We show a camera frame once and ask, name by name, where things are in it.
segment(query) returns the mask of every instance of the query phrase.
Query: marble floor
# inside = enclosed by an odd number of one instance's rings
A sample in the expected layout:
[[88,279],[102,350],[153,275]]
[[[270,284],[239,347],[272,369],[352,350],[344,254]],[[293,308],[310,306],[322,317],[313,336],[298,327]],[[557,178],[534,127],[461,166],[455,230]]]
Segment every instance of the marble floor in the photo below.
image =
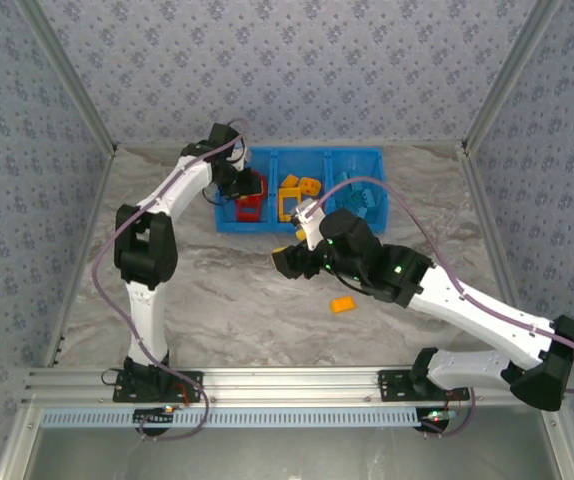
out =
[[[93,233],[91,252],[70,309],[59,366],[122,364],[129,331],[91,281],[93,257],[114,229],[116,209],[145,198],[169,173],[178,149],[119,149]],[[387,181],[408,199],[460,278],[496,295],[471,197],[451,147],[383,147]],[[213,206],[196,197],[175,226],[178,268],[167,294],[166,335],[175,366],[317,366],[410,364],[427,346],[480,350],[484,345],[446,322],[357,295],[339,315],[329,302],[351,294],[330,275],[287,280],[269,253],[291,235],[226,235]],[[404,212],[390,204],[383,242],[429,254]],[[108,255],[100,281],[129,307]]]

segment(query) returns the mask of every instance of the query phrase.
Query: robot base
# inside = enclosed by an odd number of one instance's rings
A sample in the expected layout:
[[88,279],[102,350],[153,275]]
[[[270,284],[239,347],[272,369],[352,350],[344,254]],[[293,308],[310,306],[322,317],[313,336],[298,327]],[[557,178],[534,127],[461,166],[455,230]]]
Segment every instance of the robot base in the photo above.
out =
[[[163,360],[167,365],[169,354]],[[203,372],[178,371],[199,385]],[[200,393],[188,382],[182,381],[154,365],[141,365],[127,357],[124,369],[118,373],[114,386],[115,403],[199,403]]]
[[419,388],[413,381],[414,370],[381,370],[378,372],[378,388],[383,402],[448,402],[455,399],[469,400],[468,388],[442,390],[435,385],[432,388]]

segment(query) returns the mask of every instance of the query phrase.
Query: blue floral wallpaper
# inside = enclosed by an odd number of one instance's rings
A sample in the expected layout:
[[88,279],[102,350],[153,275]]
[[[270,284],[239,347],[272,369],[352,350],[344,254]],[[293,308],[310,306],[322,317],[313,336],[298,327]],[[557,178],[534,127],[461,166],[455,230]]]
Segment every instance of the blue floral wallpaper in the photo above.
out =
[[117,143],[458,139],[533,0],[40,0]]
[[0,452],[42,364],[106,155],[29,26],[0,0]]
[[574,0],[556,13],[476,158],[523,305],[574,316]]

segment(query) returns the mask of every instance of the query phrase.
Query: yellow block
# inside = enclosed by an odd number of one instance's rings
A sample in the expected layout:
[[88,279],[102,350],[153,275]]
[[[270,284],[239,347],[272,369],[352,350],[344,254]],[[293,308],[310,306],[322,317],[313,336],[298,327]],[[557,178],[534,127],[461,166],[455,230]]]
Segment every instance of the yellow block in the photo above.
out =
[[279,222],[289,222],[291,220],[291,215],[289,212],[285,213],[285,199],[295,198],[296,205],[303,201],[303,192],[300,188],[279,188],[278,189],[278,221]]
[[294,188],[298,185],[298,177],[295,175],[287,175],[287,178],[280,184],[281,188]]
[[304,195],[315,197],[320,193],[321,183],[315,178],[303,177],[298,184]]
[[330,306],[332,313],[342,313],[356,308],[356,301],[350,296],[340,297],[332,300]]
[[274,249],[271,251],[271,263],[274,265],[274,268],[275,268],[276,270],[278,270],[278,268],[276,268],[276,260],[274,259],[274,255],[277,254],[277,253],[282,252],[282,251],[283,251],[284,249],[286,249],[286,248],[287,248],[287,247],[278,247],[278,248],[274,248]]

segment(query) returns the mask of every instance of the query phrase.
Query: cable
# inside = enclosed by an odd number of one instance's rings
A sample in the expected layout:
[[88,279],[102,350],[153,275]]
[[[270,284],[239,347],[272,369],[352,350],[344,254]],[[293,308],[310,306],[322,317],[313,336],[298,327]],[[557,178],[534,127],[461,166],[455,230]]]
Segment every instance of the cable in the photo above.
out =
[[103,385],[107,385],[108,387],[115,387],[116,386],[115,383],[107,383],[105,381],[105,374],[107,372],[118,372],[118,373],[120,373],[120,372],[122,372],[122,370],[119,368],[108,368],[107,370],[105,370],[103,373],[100,374],[100,381],[103,382]]
[[[362,177],[362,176],[361,177],[348,178],[347,180],[344,180],[344,181],[340,182],[339,184],[335,185],[334,187],[332,187],[331,189],[329,189],[329,191],[326,192],[320,198],[320,200],[318,200],[316,202],[315,206],[311,210],[309,210],[305,214],[305,216],[307,218],[310,218],[316,210],[318,210],[320,207],[323,206],[323,204],[329,199],[329,197],[331,197],[334,193],[336,193],[341,188],[349,185],[350,183],[354,183],[354,182],[373,183],[374,185],[378,185],[379,187],[390,192],[394,196],[394,198],[398,201],[398,203],[403,208],[403,210],[405,210],[407,215],[409,215],[411,217],[411,219],[414,221],[416,226],[420,229],[420,231],[422,232],[424,237],[427,239],[427,242],[431,246],[431,249],[434,251],[434,253],[436,254],[436,257],[438,258],[440,265],[443,267],[443,269],[445,270],[445,273],[449,277],[450,282],[452,283],[452,285],[454,286],[454,288],[456,289],[456,291],[460,294],[460,296],[462,298],[464,298],[469,303],[471,303],[473,306],[478,308],[478,310],[481,310],[481,311],[487,313],[488,315],[491,315],[492,317],[495,317],[499,320],[502,320],[503,322],[509,323],[510,325],[521,328],[523,330],[527,330],[529,332],[533,332],[533,333],[536,333],[538,335],[542,335],[544,337],[549,338],[550,340],[554,340],[554,341],[561,343],[561,344],[563,344],[569,348],[574,349],[574,342],[573,341],[571,341],[565,337],[561,337],[560,335],[557,335],[555,333],[550,333],[550,332],[543,330],[541,328],[534,328],[532,325],[528,325],[526,323],[520,322],[520,321],[515,320],[511,317],[508,317],[508,316],[506,316],[500,312],[497,312],[494,309],[489,308],[488,306],[480,303],[478,300],[476,300],[471,295],[466,293],[465,289],[463,288],[463,286],[460,283],[460,280],[458,280],[458,277],[456,276],[453,268],[445,260],[445,258],[443,257],[443,254],[441,253],[440,249],[438,248],[438,245],[436,245],[434,240],[429,235],[429,232],[427,232],[425,227],[420,222],[420,219],[412,211],[411,207],[408,205],[407,201],[405,200],[405,197],[403,197],[402,194],[398,193],[393,187],[391,187],[390,185],[387,185],[384,182],[381,182],[380,180],[377,180],[377,179],[371,178],[371,177]],[[567,393],[574,393],[574,388],[568,388],[566,391],[567,391]]]
[[474,392],[473,388],[469,389],[469,395],[471,398],[471,402],[469,404],[469,410],[467,411],[467,416],[465,417],[465,420],[463,420],[463,423],[458,425],[458,427],[454,428],[450,432],[445,433],[440,428],[438,428],[436,425],[432,425],[430,422],[424,422],[423,421],[420,423],[423,424],[425,427],[428,427],[428,428],[431,428],[432,430],[435,430],[437,435],[440,435],[441,437],[444,437],[444,438],[449,438],[449,437],[453,437],[454,435],[458,435],[460,432],[462,432],[463,430],[465,430],[469,426],[469,424],[471,423],[471,419],[474,418],[474,411],[476,410],[476,392]]
[[162,198],[162,196],[165,193],[167,193],[167,191],[178,181],[178,179],[188,169],[190,169],[191,167],[196,165],[198,162],[203,161],[205,158],[211,157],[217,153],[220,153],[224,150],[227,150],[232,145],[236,145],[236,142],[238,142],[240,139],[243,138],[243,134],[247,130],[247,122],[244,119],[234,119],[234,120],[230,121],[228,123],[228,125],[231,125],[234,122],[243,122],[244,123],[243,127],[239,130],[240,133],[238,134],[238,136],[236,138],[234,138],[233,140],[225,143],[224,145],[221,145],[220,147],[215,148],[214,150],[210,150],[209,152],[206,152],[202,155],[199,155],[198,157],[187,162],[187,164],[182,169],[180,169],[178,172],[176,172],[176,174],[160,189],[160,192],[158,193],[158,196],[155,199],[151,200],[146,205],[141,207],[140,210],[136,211],[131,217],[129,217],[127,219],[127,221],[125,223],[123,223],[120,227],[118,227],[116,229],[116,231],[109,237],[107,242],[105,242],[105,244],[101,247],[101,249],[98,252],[98,255],[96,255],[96,258],[94,259],[94,263],[92,264],[92,267],[91,267],[91,278],[92,278],[92,281],[94,282],[94,286],[96,287],[96,290],[98,290],[98,293],[103,298],[103,300],[105,300],[105,302],[107,302],[107,304],[111,308],[113,308],[116,311],[116,313],[118,313],[118,315],[120,315],[120,317],[125,321],[125,323],[129,327],[129,329],[131,330],[134,338],[136,339],[138,346],[142,350],[143,354],[147,357],[147,359],[152,364],[154,364],[155,366],[157,366],[158,368],[163,370],[164,372],[167,372],[170,375],[173,375],[174,377],[176,377],[176,378],[188,383],[189,385],[191,385],[193,388],[198,390],[200,395],[205,400],[205,413],[203,414],[202,418],[200,419],[200,422],[198,423],[198,425],[196,425],[193,429],[191,429],[189,432],[182,433],[179,435],[172,435],[172,436],[165,436],[165,437],[149,437],[149,436],[144,437],[144,438],[148,438],[148,439],[153,440],[153,441],[159,441],[159,442],[165,441],[166,442],[166,441],[172,441],[172,440],[180,440],[183,438],[192,437],[192,436],[196,435],[197,433],[199,433],[203,429],[203,427],[205,426],[205,423],[207,423],[207,419],[209,418],[208,417],[208,415],[209,415],[209,397],[207,396],[207,393],[205,392],[205,389],[202,387],[202,385],[200,385],[197,382],[194,382],[188,376],[183,375],[182,373],[177,372],[176,370],[174,370],[174,369],[168,367],[167,365],[161,363],[158,359],[156,359],[151,354],[149,349],[145,346],[145,343],[143,342],[142,337],[138,333],[138,329],[136,328],[136,324],[132,320],[131,316],[127,312],[125,312],[120,307],[120,305],[118,305],[114,300],[112,300],[112,298],[107,294],[105,289],[100,284],[100,281],[98,280],[98,269],[100,267],[100,263],[101,263],[102,259],[107,254],[107,252],[112,247],[112,245],[114,245],[114,242],[116,241],[116,239],[118,239],[118,237],[125,230],[127,230],[127,228],[129,228],[129,226],[131,224],[133,224],[136,220],[138,220],[140,217],[142,217],[151,207],[153,207],[157,202],[159,202],[160,199]]
[[227,200],[224,203],[218,203],[214,200],[211,200],[210,198],[207,198],[207,195],[205,194],[205,189],[203,188],[202,190],[203,192],[203,198],[205,200],[207,200],[208,203],[211,203],[212,205],[216,205],[217,207],[224,207],[225,205],[227,205],[229,202],[231,202],[231,197],[225,197]]
[[235,160],[226,160],[227,163],[238,163],[245,156],[245,139],[244,138],[240,139],[240,144],[243,146],[243,151],[240,154],[240,156],[238,158],[236,158]]
[[[456,401],[458,401],[458,410],[456,411],[456,415],[460,414],[460,408],[461,408],[461,402],[460,402],[460,397],[458,395],[456,395],[453,390],[447,392],[447,396],[448,397],[454,397],[456,399]],[[447,403],[445,404],[446,407],[449,407],[449,402],[451,400],[447,400]]]
[[185,404],[185,406],[189,405],[189,396],[187,395],[187,388],[185,388],[185,386],[182,383],[176,383],[174,385],[172,385],[172,388],[180,388],[180,390],[182,390],[183,392],[183,403]]
[[338,275],[338,272],[336,272],[336,270],[334,269],[333,274],[336,276],[336,278],[338,280],[340,280],[340,283],[342,283],[343,285],[345,285],[347,288],[353,290],[354,292],[358,292],[358,293],[362,293],[363,295],[369,295],[366,291],[361,290],[360,288],[354,287],[352,284],[350,284],[347,280],[345,280],[343,277],[341,277],[340,275]]

